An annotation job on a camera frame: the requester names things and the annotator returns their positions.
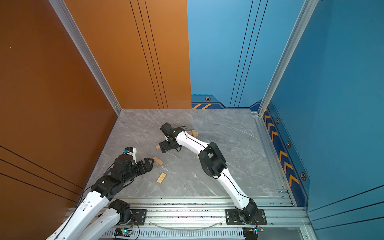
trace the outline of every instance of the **black line on wall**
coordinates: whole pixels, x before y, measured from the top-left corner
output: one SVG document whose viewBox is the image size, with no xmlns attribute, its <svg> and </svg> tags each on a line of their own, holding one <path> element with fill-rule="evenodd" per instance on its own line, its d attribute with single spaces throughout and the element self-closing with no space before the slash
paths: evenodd
<svg viewBox="0 0 384 240">
<path fill-rule="evenodd" d="M 135 13 L 133 12 L 133 7 L 132 7 L 132 2 L 131 2 L 131 0 L 129 0 L 129 3 L 131 4 L 131 9 L 132 9 L 133 18 L 135 19 L 137 32 L 138 32 L 138 34 L 139 34 L 139 38 L 140 38 L 140 42 L 141 42 L 141 47 L 143 48 L 145 61 L 147 62 L 148 72 L 149 72 L 149 76 L 151 77 L 151 82 L 152 82 L 152 86 L 153 86 L 153 91 L 155 92 L 155 97 L 156 97 L 156 101 L 157 101 L 157 106 L 160 108 L 159 100 L 157 99 L 157 94 L 156 94 L 156 90 L 155 90 L 155 85 L 153 84 L 153 80 L 152 80 L 151 71 L 149 70 L 149 65 L 148 65 L 148 61 L 147 61 L 147 56 L 145 55 L 144 45 L 143 45 L 143 42 L 142 42 L 142 40 L 141 40 L 139 27 L 137 26 L 137 21 L 136 21 Z"/>
<path fill-rule="evenodd" d="M 239 82 L 239 87 L 237 88 L 237 94 L 236 94 L 235 103 L 233 104 L 233 107 L 235 107 L 235 105 L 236 105 L 237 95 L 239 94 L 239 89 L 240 89 L 241 79 L 243 78 L 244 68 L 245 68 L 245 64 L 246 64 L 246 62 L 247 62 L 247 57 L 248 57 L 249 47 L 251 46 L 251 41 L 252 41 L 252 37 L 253 37 L 253 31 L 255 30 L 255 25 L 256 25 L 257 15 L 259 14 L 260 3 L 261 3 L 261 0 L 260 0 L 260 2 L 259 2 L 259 7 L 257 8 L 256 18 L 255 18 L 255 22 L 254 22 L 254 24 L 253 24 L 252 33 L 251 33 L 251 39 L 249 40 L 248 49 L 247 49 L 247 54 L 245 55 L 244 66 L 243 66 L 243 70 L 242 70 L 242 73 L 241 73 L 240 82 Z"/>
<path fill-rule="evenodd" d="M 323 208 L 323 207 L 327 207 L 327 206 L 329 206 L 329 205 L 332 205 L 332 204 L 335 204 L 335 203 L 338 203 L 338 202 L 341 202 L 341 201 L 344 201 L 344 200 L 350 199 L 350 198 L 352 198 L 352 197 L 356 197 L 356 196 L 358 196 L 358 195 L 361 195 L 361 194 L 364 194 L 364 193 L 370 192 L 370 191 L 372 191 L 372 190 L 375 190 L 375 189 L 378 189 L 378 188 L 381 188 L 381 187 L 384 187 L 384 185 L 381 185 L 381 186 L 378 186 L 378 187 L 375 187 L 375 188 L 369 189 L 369 190 L 367 190 L 367 191 L 364 191 L 364 192 L 361 192 L 361 193 L 359 193 L 359 194 L 355 194 L 355 195 L 353 195 L 353 196 L 350 196 L 350 197 L 347 197 L 347 198 L 344 198 L 344 199 L 338 200 L 338 201 L 336 201 L 336 202 L 333 202 L 333 203 L 330 203 L 330 204 L 324 205 L 324 206 L 322 206 L 322 207 L 318 207 L 318 208 L 316 208 L 316 209 L 313 209 L 313 210 L 311 210 L 311 211 L 308 211 L 308 212 L 313 212 L 313 211 L 315 211 L 315 210 L 318 210 L 318 209 L 321 209 L 321 208 Z"/>
<path fill-rule="evenodd" d="M 27 171 L 27 170 L 25 170 L 25 169 L 23 169 L 23 168 L 21 168 L 21 167 L 18 167 L 18 166 L 16 166 L 16 165 L 13 165 L 12 163 L 7 162 L 7 161 L 5 161 L 5 160 L 3 160 L 3 159 L 1 159 L 1 158 L 0 158 L 0 161 L 3 161 L 3 162 L 5 162 L 5 163 L 8 163 L 9 165 L 12 165 L 12 166 L 14 166 L 14 167 L 17 167 L 18 169 L 21 169 L 21 170 L 23 170 L 23 171 L 25 171 L 25 172 L 27 172 L 27 173 L 29 173 L 29 174 L 32 174 L 32 175 L 34 175 L 34 176 L 36 176 L 36 177 L 38 177 L 38 178 L 41 178 L 41 179 L 43 179 L 43 180 L 46 180 L 47 182 L 50 182 L 50 183 L 52 183 L 52 184 L 54 184 L 54 185 L 56 185 L 56 186 L 58 186 L 58 187 L 64 188 L 65 190 L 68 190 L 68 191 L 73 192 L 73 193 L 75 193 L 75 194 L 77 194 L 77 195 L 80 196 L 80 194 L 78 194 L 77 192 L 74 192 L 74 191 L 71 191 L 71 190 L 69 190 L 69 189 L 67 189 L 67 188 L 65 188 L 65 187 L 62 187 L 62 186 L 60 186 L 60 185 L 58 185 L 58 184 L 56 184 L 56 183 L 54 183 L 54 182 L 51 182 L 51 181 L 49 181 L 49 180 L 47 180 L 47 179 L 45 179 L 45 178 L 43 178 L 43 177 L 40 177 L 40 176 L 38 176 L 38 175 L 36 175 L 36 174 L 34 174 L 34 173 L 31 173 L 31 172 L 29 172 L 29 171 Z"/>
<path fill-rule="evenodd" d="M 167 95 L 166 95 L 166 90 L 165 90 L 165 88 L 164 88 L 163 76 L 161 75 L 161 68 L 160 68 L 160 63 L 159 63 L 159 56 L 157 55 L 155 39 L 154 39 L 154 37 L 153 37 L 153 32 L 152 32 L 151 20 L 149 19 L 149 13 L 148 13 L 148 8 L 147 8 L 147 1 L 144 0 L 144 2 L 145 2 L 145 8 L 147 9 L 147 15 L 148 15 L 149 27 L 150 27 L 150 29 L 151 29 L 151 34 L 152 34 L 153 45 L 154 45 L 154 47 L 155 47 L 155 54 L 156 54 L 156 58 L 157 58 L 157 65 L 159 66 L 161 84 L 163 85 L 164 97 L 165 97 L 165 99 L 166 99 L 166 105 L 167 105 L 167 108 L 168 108 Z"/>
<path fill-rule="evenodd" d="M 7 151 L 9 151 L 9 152 L 11 152 L 11 153 L 13 153 L 13 154 L 15 154 L 16 156 L 19 156 L 19 157 L 21 157 L 22 159 L 24 159 L 24 160 L 26 160 L 26 161 L 28 161 L 28 162 L 30 162 L 30 163 L 32 163 L 32 164 L 34 164 L 34 165 L 38 166 L 39 168 L 42 168 L 42 169 L 46 170 L 47 172 L 50 172 L 50 173 L 52 173 L 53 175 L 55 175 L 55 176 L 57 176 L 57 177 L 59 177 L 59 178 L 61 178 L 61 179 L 65 180 L 65 181 L 67 181 L 67 182 L 69 182 L 69 183 L 72 183 L 73 185 L 75 185 L 75 186 L 77 186 L 77 187 L 79 187 L 79 188 L 83 189 L 83 188 L 82 188 L 82 187 L 80 187 L 79 185 L 77 185 L 77 184 L 74 184 L 73 182 L 70 182 L 70 181 L 66 180 L 65 178 L 63 178 L 63 177 L 60 177 L 60 176 L 59 176 L 59 175 L 57 175 L 57 174 L 54 174 L 53 172 L 49 171 L 48 169 L 45 169 L 45 168 L 43 168 L 42 166 L 40 166 L 40 165 L 38 165 L 38 164 L 36 164 L 36 163 L 34 163 L 34 162 L 32 162 L 32 161 L 30 161 L 30 160 L 26 159 L 25 157 L 22 157 L 22 156 L 20 156 L 19 154 L 15 153 L 15 152 L 12 152 L 12 151 L 11 151 L 11 150 L 9 150 L 8 148 L 5 148 L 5 147 L 3 147 L 3 146 L 1 146 L 1 145 L 0 145 L 0 147 L 2 147 L 2 148 L 4 148 L 5 150 L 7 150 Z"/>
<path fill-rule="evenodd" d="M 231 107 L 231 104 L 232 104 L 233 92 L 234 92 L 234 90 L 235 90 L 237 73 L 238 73 L 238 71 L 239 71 L 241 55 L 242 55 L 242 53 L 243 53 L 244 42 L 245 42 L 245 36 L 247 35 L 247 29 L 248 29 L 248 24 L 249 24 L 249 18 L 251 17 L 252 5 L 253 5 L 253 0 L 252 0 L 252 4 L 251 4 L 251 9 L 249 10 L 249 16 L 248 16 L 247 27 L 245 28 L 245 34 L 244 34 L 243 45 L 242 45 L 242 47 L 241 47 L 240 58 L 239 58 L 239 63 L 238 63 L 238 65 L 237 65 L 237 71 L 236 71 L 236 76 L 235 76 L 235 82 L 233 83 L 232 96 L 231 96 L 231 101 L 229 102 L 229 107 Z"/>
<path fill-rule="evenodd" d="M 367 221 L 377 220 L 377 219 L 381 219 L 381 218 L 384 218 L 384 216 L 371 218 L 371 219 L 367 219 L 367 220 L 356 221 L 356 222 L 345 223 L 345 224 L 339 224 L 339 225 L 335 225 L 335 226 L 322 227 L 322 228 L 318 228 L 318 229 L 314 229 L 314 230 L 321 230 L 321 229 L 326 229 L 326 228 L 331 228 L 331 227 L 339 227 L 339 226 L 344 226 L 344 225 L 349 225 L 349 224 L 354 224 L 354 223 L 359 223 L 359 222 L 367 222 Z"/>
<path fill-rule="evenodd" d="M 348 211 L 345 211 L 345 212 L 340 212 L 340 213 L 333 214 L 333 215 L 329 215 L 329 216 L 326 216 L 326 217 L 321 217 L 321 218 L 318 218 L 318 219 L 315 219 L 315 220 L 311 220 L 311 222 L 313 222 L 313 221 L 317 221 L 317 220 L 320 220 L 320 219 L 324 219 L 324 218 L 327 218 L 327 217 L 333 217 L 333 216 L 336 216 L 336 215 L 339 215 L 339 214 L 344 214 L 344 213 L 346 213 L 346 212 L 351 212 L 351 211 L 355 211 L 355 210 L 363 209 L 363 208 L 366 208 L 366 207 L 375 206 L 375 205 L 377 205 L 377 204 L 382 204 L 382 203 L 384 203 L 384 201 L 382 201 L 382 202 L 378 202 L 378 203 L 375 203 L 375 204 L 366 205 L 366 206 L 363 206 L 363 207 L 358 207 L 358 208 L 356 208 L 356 209 L 348 210 Z"/>
<path fill-rule="evenodd" d="M 157 79 L 157 74 L 156 74 L 155 64 L 153 63 L 153 57 L 152 57 L 151 47 L 149 46 L 149 41 L 148 41 L 148 36 L 147 36 L 147 30 L 145 29 L 144 20 L 143 20 L 143 15 L 141 14 L 141 9 L 140 9 L 139 0 L 137 0 L 137 4 L 139 5 L 139 11 L 140 11 L 140 16 L 141 16 L 141 21 L 142 21 L 142 23 L 143 23 L 144 32 L 145 32 L 145 37 L 147 38 L 147 44 L 148 44 L 149 54 L 150 54 L 150 56 L 151 56 L 151 60 L 152 60 L 153 71 L 155 72 L 155 77 L 156 77 L 156 82 L 157 82 L 157 88 L 159 89 L 159 94 L 160 94 L 161 104 L 163 105 L 163 108 L 164 108 L 163 97 L 161 96 L 161 91 L 160 91 L 159 81 L 158 81 L 158 79 Z"/>
<path fill-rule="evenodd" d="M 45 190 L 45 189 L 42 189 L 42 188 L 36 187 L 35 185 L 32 185 L 32 184 L 29 184 L 29 183 L 23 182 L 23 181 L 21 181 L 21 180 L 18 180 L 18 179 L 14 178 L 14 177 L 8 176 L 8 175 L 6 175 L 6 174 L 4 174 L 4 173 L 0 173 L 0 174 L 1 174 L 1 175 L 3 175 L 3 176 L 9 177 L 9 178 L 11 178 L 11 179 L 13 179 L 13 180 L 16 180 L 16 181 L 19 181 L 19 182 L 25 183 L 26 185 L 29 185 L 29 186 L 35 187 L 35 188 L 37 188 L 37 189 L 43 190 L 43 191 L 45 191 L 45 192 L 49 192 L 49 193 L 51 193 L 51 194 L 53 194 L 53 195 L 56 195 L 56 196 L 62 197 L 62 198 L 64 198 L 64 199 L 67 199 L 67 200 L 69 200 L 69 201 L 72 201 L 72 202 L 75 202 L 75 203 L 77 203 L 77 202 L 76 202 L 76 201 L 74 201 L 74 200 L 71 200 L 71 199 L 68 199 L 68 198 L 66 198 L 66 197 L 60 196 L 60 195 L 58 195 L 58 194 L 56 194 L 56 193 L 53 193 L 53 192 L 50 192 L 50 191 L 48 191 L 48 190 Z"/>
<path fill-rule="evenodd" d="M 266 10 L 266 7 L 267 7 L 267 5 L 268 5 L 268 0 L 267 0 L 267 2 L 266 2 L 266 4 L 265 4 L 265 9 L 264 9 L 264 13 L 263 13 L 262 21 L 261 21 L 261 23 L 260 23 L 259 32 L 257 33 L 257 37 L 256 37 L 255 46 L 253 47 L 253 52 L 252 52 L 252 56 L 251 56 L 251 61 L 249 62 L 249 66 L 248 66 L 247 75 L 245 76 L 244 85 L 243 85 L 243 90 L 241 91 L 240 100 L 239 100 L 239 104 L 237 105 L 237 107 L 239 107 L 239 106 L 240 106 L 241 97 L 243 96 L 243 91 L 244 91 L 245 82 L 247 81 L 247 77 L 248 77 L 249 68 L 251 67 L 251 63 L 252 63 L 253 54 L 254 54 L 254 52 L 255 52 L 255 48 L 256 48 L 256 43 L 257 43 L 257 40 L 258 40 L 258 38 L 259 38 L 260 29 L 262 28 L 263 19 L 264 19 L 265 10 Z"/>
</svg>

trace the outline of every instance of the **yellow chevron stripe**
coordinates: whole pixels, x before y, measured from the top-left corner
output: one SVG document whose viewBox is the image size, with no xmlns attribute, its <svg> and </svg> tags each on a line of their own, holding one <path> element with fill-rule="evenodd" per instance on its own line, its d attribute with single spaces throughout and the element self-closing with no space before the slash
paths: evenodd
<svg viewBox="0 0 384 240">
<path fill-rule="evenodd" d="M 270 132 L 271 126 L 274 127 L 273 123 L 268 123 L 268 132 Z"/>
<path fill-rule="evenodd" d="M 293 170 L 293 167 L 292 167 L 291 164 L 289 164 L 289 163 L 287 163 L 287 162 L 284 162 L 284 172 L 285 172 L 285 174 L 287 174 L 287 166 L 288 166 L 290 169 Z"/>
<path fill-rule="evenodd" d="M 265 116 L 265 125 L 266 125 L 266 119 L 271 118 L 271 116 Z"/>
<path fill-rule="evenodd" d="M 297 184 L 300 184 L 299 183 L 299 180 L 297 180 L 297 178 L 295 178 L 294 176 L 292 176 L 291 174 L 289 175 L 289 186 L 292 187 L 292 180 L 294 180 L 295 182 L 297 182 Z"/>
<path fill-rule="evenodd" d="M 272 131 L 272 142 L 273 142 L 273 136 L 274 136 L 274 135 L 279 136 L 279 135 L 277 134 L 277 132 Z"/>
<path fill-rule="evenodd" d="M 281 156 L 282 156 L 282 155 L 288 157 L 287 154 L 286 154 L 285 152 L 283 152 L 283 151 L 280 150 L 280 162 L 281 162 Z"/>
</svg>

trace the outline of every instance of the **black mounting plate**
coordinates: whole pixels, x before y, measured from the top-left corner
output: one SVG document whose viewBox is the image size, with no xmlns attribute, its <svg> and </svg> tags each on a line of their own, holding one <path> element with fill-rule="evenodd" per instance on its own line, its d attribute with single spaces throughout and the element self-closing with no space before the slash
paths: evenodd
<svg viewBox="0 0 384 240">
<path fill-rule="evenodd" d="M 144 225 L 145 219 L 147 218 L 147 210 L 146 209 L 131 209 L 133 215 L 135 216 L 135 225 Z M 122 228 L 123 226 L 125 227 L 130 227 L 133 224 L 133 218 L 129 220 L 124 225 L 121 225 Z"/>
<path fill-rule="evenodd" d="M 245 225 L 241 222 L 239 209 L 226 209 L 225 216 L 227 220 L 227 225 Z M 267 225 L 266 217 L 263 209 L 257 209 L 257 214 L 255 220 L 257 219 L 257 225 Z"/>
</svg>

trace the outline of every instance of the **blue wall panel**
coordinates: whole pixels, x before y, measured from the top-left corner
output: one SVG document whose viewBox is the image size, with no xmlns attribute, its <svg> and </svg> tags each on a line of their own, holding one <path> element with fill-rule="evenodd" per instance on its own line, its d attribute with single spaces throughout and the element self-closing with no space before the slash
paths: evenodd
<svg viewBox="0 0 384 240">
<path fill-rule="evenodd" d="M 253 4 L 251 0 L 188 0 L 192 94 L 213 95 L 225 107 L 249 107 L 260 100 L 303 3 L 304 0 L 270 0 L 265 8 L 267 0 L 254 0 Z"/>
<path fill-rule="evenodd" d="M 383 9 L 383 1 L 319 1 L 272 98 L 311 179 L 311 220 L 384 199 L 377 189 L 332 204 L 384 184 Z M 376 205 L 314 225 L 331 227 L 383 212 Z M 373 231 L 384 234 L 379 223 L 382 220 L 316 232 L 321 240 L 348 239 L 335 232 L 348 231 L 346 236 L 367 225 L 368 230 L 361 230 L 367 239 Z"/>
<path fill-rule="evenodd" d="M 352 225 L 344 225 L 332 228 L 316 230 L 319 239 L 339 239 L 339 240 L 371 240 L 383 239 L 383 232 L 380 229 L 372 229 L 374 226 L 383 226 L 384 218 L 371 220 L 368 222 L 360 222 Z"/>
</svg>

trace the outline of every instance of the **orange wall panel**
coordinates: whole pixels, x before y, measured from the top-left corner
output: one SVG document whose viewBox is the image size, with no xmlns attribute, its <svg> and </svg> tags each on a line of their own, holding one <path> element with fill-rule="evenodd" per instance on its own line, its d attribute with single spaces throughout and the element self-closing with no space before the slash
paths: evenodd
<svg viewBox="0 0 384 240">
<path fill-rule="evenodd" d="M 45 239 L 76 205 L 117 115 L 49 1 L 1 1 L 0 21 L 0 236 Z"/>
<path fill-rule="evenodd" d="M 186 0 L 65 0 L 123 109 L 190 108 Z"/>
</svg>

